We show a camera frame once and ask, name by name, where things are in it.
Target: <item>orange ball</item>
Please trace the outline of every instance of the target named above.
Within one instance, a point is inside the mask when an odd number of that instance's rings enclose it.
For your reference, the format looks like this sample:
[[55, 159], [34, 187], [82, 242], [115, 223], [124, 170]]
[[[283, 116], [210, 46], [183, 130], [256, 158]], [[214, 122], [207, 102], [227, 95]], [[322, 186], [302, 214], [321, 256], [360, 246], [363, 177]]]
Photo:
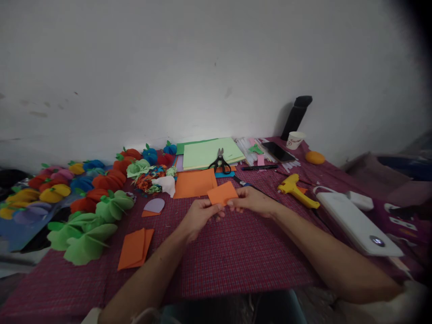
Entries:
[[306, 153], [306, 161], [312, 164], [323, 164], [325, 162], [325, 157], [321, 153], [310, 151]]

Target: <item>tablecloth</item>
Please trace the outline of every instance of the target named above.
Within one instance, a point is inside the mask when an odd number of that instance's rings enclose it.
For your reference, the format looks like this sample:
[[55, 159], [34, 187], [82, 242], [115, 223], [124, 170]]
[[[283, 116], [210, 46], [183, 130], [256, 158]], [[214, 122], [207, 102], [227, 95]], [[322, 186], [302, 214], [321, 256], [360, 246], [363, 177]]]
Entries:
[[[284, 146], [279, 138], [269, 140]], [[316, 166], [306, 162], [304, 154], [308, 151], [307, 144], [303, 142], [292, 152], [301, 166], [292, 169], [291, 173], [298, 173], [300, 179], [342, 193], [353, 190], [368, 194], [352, 177], [331, 163]], [[285, 179], [283, 175], [273, 170], [241, 171], [240, 167], [241, 165], [236, 171], [237, 177], [253, 184], [328, 232], [326, 226], [293, 196], [277, 193], [276, 187]], [[239, 187], [232, 178], [217, 179], [218, 185], [226, 181]], [[134, 192], [130, 180], [125, 185], [125, 191]], [[313, 198], [310, 190], [307, 195]], [[75, 267], [63, 259], [63, 252], [49, 251], [10, 296], [1, 310], [0, 318], [8, 323], [49, 323], [59, 320], [65, 323], [84, 318], [92, 307], [104, 307], [136, 271], [117, 271], [124, 236], [143, 227], [155, 229], [149, 249], [151, 255], [174, 231], [195, 199], [171, 199], [166, 193], [158, 195], [158, 198], [166, 202], [162, 214], [142, 218], [141, 212], [151, 197], [144, 198], [138, 194], [136, 204], [118, 223], [118, 231], [108, 241], [111, 247], [97, 261]], [[303, 254], [273, 221], [251, 211], [240, 214], [227, 209], [225, 212], [223, 221], [207, 224], [198, 239], [188, 246], [166, 292], [164, 303], [322, 285]], [[336, 237], [352, 246], [322, 208], [319, 209], [319, 215]], [[403, 273], [390, 265], [387, 259], [370, 259], [390, 276], [403, 277]], [[407, 257], [404, 261], [410, 267], [415, 266]]]

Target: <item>black thermos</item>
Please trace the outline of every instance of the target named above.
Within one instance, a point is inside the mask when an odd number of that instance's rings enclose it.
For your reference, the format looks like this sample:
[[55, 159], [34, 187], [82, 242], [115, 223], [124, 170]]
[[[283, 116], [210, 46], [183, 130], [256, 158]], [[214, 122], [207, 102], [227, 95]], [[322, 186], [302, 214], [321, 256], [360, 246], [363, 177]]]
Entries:
[[294, 106], [289, 113], [287, 123], [283, 129], [281, 140], [287, 140], [289, 132], [297, 131], [300, 123], [302, 122], [303, 116], [306, 113], [307, 106], [312, 102], [312, 96], [300, 96], [296, 98]]

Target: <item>charger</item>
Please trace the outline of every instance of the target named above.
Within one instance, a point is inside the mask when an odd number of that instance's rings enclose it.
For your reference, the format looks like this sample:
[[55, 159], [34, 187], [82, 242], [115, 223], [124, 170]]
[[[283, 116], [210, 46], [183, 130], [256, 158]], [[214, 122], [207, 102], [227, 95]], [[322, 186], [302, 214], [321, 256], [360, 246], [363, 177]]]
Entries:
[[348, 191], [345, 195], [361, 211], [368, 212], [374, 208], [374, 203], [370, 197], [353, 191]]

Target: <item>paper cup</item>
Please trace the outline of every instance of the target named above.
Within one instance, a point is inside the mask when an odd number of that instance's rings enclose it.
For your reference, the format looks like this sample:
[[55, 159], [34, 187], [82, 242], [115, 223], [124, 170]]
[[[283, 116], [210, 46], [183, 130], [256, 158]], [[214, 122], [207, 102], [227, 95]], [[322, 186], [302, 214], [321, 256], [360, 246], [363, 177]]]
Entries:
[[306, 134], [302, 132], [289, 132], [287, 140], [287, 148], [291, 150], [297, 149], [303, 140], [306, 138]]

